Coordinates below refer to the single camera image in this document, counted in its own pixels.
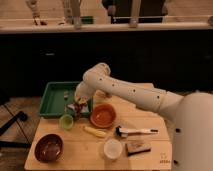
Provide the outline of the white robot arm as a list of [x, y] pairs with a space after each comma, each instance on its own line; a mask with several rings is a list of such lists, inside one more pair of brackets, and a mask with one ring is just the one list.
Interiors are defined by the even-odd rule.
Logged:
[[110, 73], [106, 63], [88, 69], [75, 90], [75, 101], [87, 102], [101, 90], [159, 114], [174, 124], [171, 170], [213, 171], [213, 94], [181, 96], [118, 80]]

